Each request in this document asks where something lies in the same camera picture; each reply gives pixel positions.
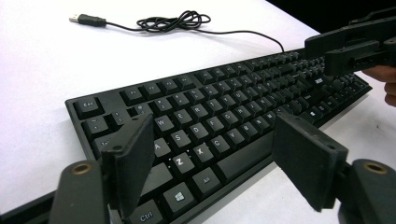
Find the hand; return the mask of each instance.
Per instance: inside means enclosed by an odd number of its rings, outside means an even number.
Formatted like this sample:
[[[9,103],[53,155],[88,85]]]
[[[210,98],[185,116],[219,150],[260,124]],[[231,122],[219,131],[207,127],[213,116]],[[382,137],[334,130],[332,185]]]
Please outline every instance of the hand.
[[[387,93],[385,102],[396,106],[396,67],[378,65],[362,72],[378,81],[385,82],[384,90]]]

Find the black keyboard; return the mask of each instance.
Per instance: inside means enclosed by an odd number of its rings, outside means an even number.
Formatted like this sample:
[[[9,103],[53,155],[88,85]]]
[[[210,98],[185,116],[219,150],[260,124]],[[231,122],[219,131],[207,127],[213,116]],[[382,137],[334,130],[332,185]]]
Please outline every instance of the black keyboard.
[[[277,112],[320,126],[371,87],[330,78],[304,50],[229,63],[67,100],[88,159],[125,120],[153,113],[155,161],[126,223],[192,219],[270,164]]]

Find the usb plug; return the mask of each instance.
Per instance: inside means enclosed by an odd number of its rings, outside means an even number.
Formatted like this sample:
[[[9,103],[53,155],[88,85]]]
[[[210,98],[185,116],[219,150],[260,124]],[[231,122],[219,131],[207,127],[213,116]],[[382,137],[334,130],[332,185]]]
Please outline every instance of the usb plug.
[[[99,17],[92,17],[85,14],[79,14],[79,15],[75,14],[72,17],[70,17],[69,20],[83,25],[90,25],[96,27],[106,26],[106,19],[102,19]]]

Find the black cable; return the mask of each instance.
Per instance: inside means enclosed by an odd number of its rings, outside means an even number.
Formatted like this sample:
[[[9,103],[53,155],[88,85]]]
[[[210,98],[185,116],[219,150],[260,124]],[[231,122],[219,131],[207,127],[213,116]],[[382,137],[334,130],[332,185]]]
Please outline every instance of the black cable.
[[[276,42],[282,49],[282,52],[285,52],[282,44],[279,41],[262,33],[248,31],[248,30],[228,31],[228,32],[211,32],[211,31],[200,30],[199,28],[201,27],[201,25],[204,23],[211,22],[211,19],[209,16],[205,14],[199,14],[196,11],[187,10],[183,12],[178,18],[150,17],[147,19],[139,20],[136,22],[137,25],[140,27],[139,29],[125,27],[113,22],[106,21],[105,19],[102,18],[92,17],[84,14],[75,15],[71,17],[69,20],[80,24],[96,26],[96,27],[112,25],[132,32],[168,33],[175,29],[182,29],[182,30],[191,30],[191,31],[196,31],[210,35],[230,35],[230,34],[248,33],[248,34],[260,35],[262,37],[265,37],[267,39]]]

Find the white surface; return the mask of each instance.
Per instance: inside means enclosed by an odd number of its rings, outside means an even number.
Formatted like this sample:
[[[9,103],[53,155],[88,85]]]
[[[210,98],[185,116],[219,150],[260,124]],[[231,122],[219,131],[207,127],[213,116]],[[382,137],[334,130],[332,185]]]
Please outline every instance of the white surface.
[[[280,51],[255,35],[132,34],[68,21],[86,13],[134,26],[187,9],[211,16],[203,29],[262,32],[285,50],[317,33],[262,0],[0,1],[0,213],[55,190],[62,169],[85,159],[65,100]],[[383,84],[364,78],[375,89],[322,130],[350,149],[350,161],[396,168],[396,109],[383,102]],[[193,223],[338,222],[337,209],[314,212],[279,168],[265,173]]]

